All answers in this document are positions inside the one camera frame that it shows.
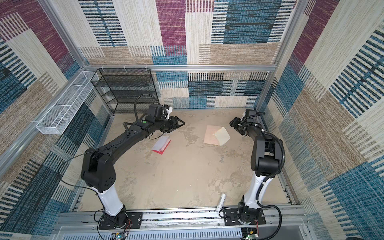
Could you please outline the pink red letter card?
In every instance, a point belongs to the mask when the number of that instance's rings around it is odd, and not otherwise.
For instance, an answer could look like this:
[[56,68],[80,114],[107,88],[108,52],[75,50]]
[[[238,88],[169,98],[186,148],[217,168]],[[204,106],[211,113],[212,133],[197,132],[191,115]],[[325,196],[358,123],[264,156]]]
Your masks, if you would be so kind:
[[170,142],[171,140],[169,139],[169,137],[160,137],[155,143],[155,145],[152,147],[151,151],[162,155]]

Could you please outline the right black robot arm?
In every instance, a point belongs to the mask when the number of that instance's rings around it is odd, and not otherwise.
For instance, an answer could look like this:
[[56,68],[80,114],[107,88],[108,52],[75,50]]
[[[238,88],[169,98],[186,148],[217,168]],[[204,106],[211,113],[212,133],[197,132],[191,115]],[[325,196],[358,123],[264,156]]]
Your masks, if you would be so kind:
[[244,137],[254,141],[250,160],[253,172],[249,190],[239,202],[239,223],[250,225],[262,219],[263,197],[272,179],[281,172],[284,154],[279,138],[268,133],[257,117],[264,115],[256,110],[245,110],[241,118],[234,118],[230,126]]

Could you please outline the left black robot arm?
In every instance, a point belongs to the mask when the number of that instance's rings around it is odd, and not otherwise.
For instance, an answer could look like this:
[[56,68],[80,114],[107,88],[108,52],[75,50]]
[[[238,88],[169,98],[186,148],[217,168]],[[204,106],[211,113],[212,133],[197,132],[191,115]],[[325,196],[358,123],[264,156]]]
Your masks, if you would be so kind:
[[122,229],[128,224],[126,207],[120,201],[115,188],[117,178],[114,164],[130,148],[156,131],[171,133],[185,125],[171,116],[168,105],[151,104],[148,112],[133,123],[124,123],[125,131],[111,142],[97,148],[89,148],[83,158],[81,178],[97,193],[104,208],[102,218],[112,228]]

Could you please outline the pale pink open envelope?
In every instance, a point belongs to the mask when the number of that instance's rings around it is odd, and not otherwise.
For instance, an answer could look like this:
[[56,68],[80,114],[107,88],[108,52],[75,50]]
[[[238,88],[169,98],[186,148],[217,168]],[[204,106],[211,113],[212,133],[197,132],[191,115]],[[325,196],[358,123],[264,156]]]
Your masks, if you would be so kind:
[[204,143],[209,145],[223,146],[231,139],[226,128],[221,126],[207,125]]

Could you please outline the white glue stick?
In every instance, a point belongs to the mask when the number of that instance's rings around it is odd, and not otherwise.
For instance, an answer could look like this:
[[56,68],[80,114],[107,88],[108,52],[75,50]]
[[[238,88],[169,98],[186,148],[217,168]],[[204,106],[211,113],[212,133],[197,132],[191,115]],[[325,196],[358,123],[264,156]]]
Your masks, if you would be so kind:
[[223,208],[225,199],[226,199],[226,194],[225,194],[225,193],[222,193],[221,196],[220,196],[219,202],[218,202],[218,204],[217,204],[217,207],[216,207],[216,211],[217,211],[218,213],[219,213],[219,212],[221,211],[221,209]]

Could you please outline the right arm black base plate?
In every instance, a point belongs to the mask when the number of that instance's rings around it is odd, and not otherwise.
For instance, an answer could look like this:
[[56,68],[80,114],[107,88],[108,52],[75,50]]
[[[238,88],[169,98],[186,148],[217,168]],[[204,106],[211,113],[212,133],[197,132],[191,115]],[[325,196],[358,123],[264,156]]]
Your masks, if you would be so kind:
[[241,212],[238,209],[224,209],[220,215],[224,218],[226,226],[266,224],[265,215],[261,208],[245,209]]

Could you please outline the aluminium mounting rail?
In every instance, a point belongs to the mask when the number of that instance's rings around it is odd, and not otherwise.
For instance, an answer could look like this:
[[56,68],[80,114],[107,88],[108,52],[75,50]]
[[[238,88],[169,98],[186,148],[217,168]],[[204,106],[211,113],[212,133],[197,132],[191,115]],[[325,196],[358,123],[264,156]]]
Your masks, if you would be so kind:
[[131,226],[103,224],[100,212],[60,214],[52,240],[259,240],[279,230],[275,240],[314,240],[314,231],[301,206],[280,205],[283,221],[274,209],[260,220],[241,225],[235,213],[213,208],[130,210]]

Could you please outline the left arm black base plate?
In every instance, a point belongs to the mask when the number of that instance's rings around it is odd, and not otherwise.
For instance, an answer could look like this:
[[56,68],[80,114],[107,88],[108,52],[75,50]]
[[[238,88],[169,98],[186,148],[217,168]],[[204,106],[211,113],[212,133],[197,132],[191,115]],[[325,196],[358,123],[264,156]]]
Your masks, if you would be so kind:
[[112,217],[108,214],[103,214],[98,230],[128,230],[139,229],[141,227],[143,212],[125,212],[119,213]]

